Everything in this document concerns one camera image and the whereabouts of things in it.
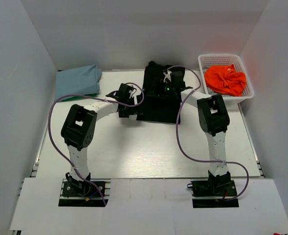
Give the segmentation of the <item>black t-shirt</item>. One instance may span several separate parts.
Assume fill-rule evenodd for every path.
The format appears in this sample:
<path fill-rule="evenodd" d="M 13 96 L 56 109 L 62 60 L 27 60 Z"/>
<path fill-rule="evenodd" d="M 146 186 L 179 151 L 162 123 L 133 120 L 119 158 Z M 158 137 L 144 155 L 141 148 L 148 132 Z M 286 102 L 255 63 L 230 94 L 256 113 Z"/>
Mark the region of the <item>black t-shirt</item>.
<path fill-rule="evenodd" d="M 141 114 L 137 115 L 138 121 L 150 121 L 161 123 L 176 123 L 177 114 L 182 99 L 163 98 L 158 94 L 159 84 L 164 79 L 164 71 L 180 71 L 185 75 L 182 67 L 171 65 L 159 65 L 150 61 L 144 70 L 144 81 L 142 90 L 144 101 L 141 104 Z"/>

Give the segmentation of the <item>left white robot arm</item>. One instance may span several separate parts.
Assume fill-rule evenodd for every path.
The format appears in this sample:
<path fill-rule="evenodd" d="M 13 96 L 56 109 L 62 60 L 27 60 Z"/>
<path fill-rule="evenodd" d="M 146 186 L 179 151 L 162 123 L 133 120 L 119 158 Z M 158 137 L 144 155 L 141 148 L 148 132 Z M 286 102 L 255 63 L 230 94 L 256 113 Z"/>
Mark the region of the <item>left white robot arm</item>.
<path fill-rule="evenodd" d="M 122 83 L 117 91 L 107 94 L 104 98 L 96 98 L 91 105 L 71 106 L 61 136 L 67 145 L 71 161 L 71 170 L 67 179 L 74 183 L 73 188 L 79 195 L 86 195 L 91 189 L 87 148 L 93 140 L 96 122 L 110 114 L 139 106 L 144 100 L 135 103 L 132 96 L 135 90 L 141 91 L 141 88 L 135 83 Z"/>

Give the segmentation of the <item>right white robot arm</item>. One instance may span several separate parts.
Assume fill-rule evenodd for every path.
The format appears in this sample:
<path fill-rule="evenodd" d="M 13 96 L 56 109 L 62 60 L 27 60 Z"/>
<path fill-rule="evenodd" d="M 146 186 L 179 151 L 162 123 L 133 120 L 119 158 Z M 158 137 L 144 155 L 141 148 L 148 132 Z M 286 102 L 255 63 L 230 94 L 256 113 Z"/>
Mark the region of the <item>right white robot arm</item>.
<path fill-rule="evenodd" d="M 171 72 L 169 69 L 163 72 L 164 83 L 168 85 L 166 90 L 174 90 L 180 98 L 181 105 L 176 117 L 175 131 L 179 141 L 178 125 L 183 105 L 189 104 L 198 111 L 199 125 L 205 133 L 209 160 L 196 160 L 209 164 L 209 191 L 214 195 L 220 195 L 226 190 L 226 184 L 231 181 L 231 174 L 226 163 L 225 136 L 230 118 L 221 95 L 208 95 L 198 92 L 197 89 L 185 86 L 181 72 Z"/>

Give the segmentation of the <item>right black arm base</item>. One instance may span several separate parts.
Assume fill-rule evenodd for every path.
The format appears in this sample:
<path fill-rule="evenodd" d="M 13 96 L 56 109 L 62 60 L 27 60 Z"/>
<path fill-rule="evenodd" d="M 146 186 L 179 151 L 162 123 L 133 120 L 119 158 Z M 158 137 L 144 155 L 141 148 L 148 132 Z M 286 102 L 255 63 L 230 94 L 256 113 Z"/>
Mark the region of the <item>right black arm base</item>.
<path fill-rule="evenodd" d="M 192 191 L 194 209 L 238 208 L 237 190 L 231 174 L 214 176 L 209 173 L 207 180 L 193 180 L 187 184 Z"/>

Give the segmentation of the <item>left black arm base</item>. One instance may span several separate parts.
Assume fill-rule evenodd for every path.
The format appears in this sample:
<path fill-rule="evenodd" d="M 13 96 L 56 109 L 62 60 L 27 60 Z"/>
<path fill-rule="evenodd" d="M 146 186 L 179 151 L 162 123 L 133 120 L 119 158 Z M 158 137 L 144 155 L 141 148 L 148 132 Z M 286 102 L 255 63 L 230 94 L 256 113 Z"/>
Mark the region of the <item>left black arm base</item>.
<path fill-rule="evenodd" d="M 66 173 L 63 179 L 59 207 L 103 208 L 110 196 L 110 180 L 93 180 L 93 183 L 77 181 Z"/>

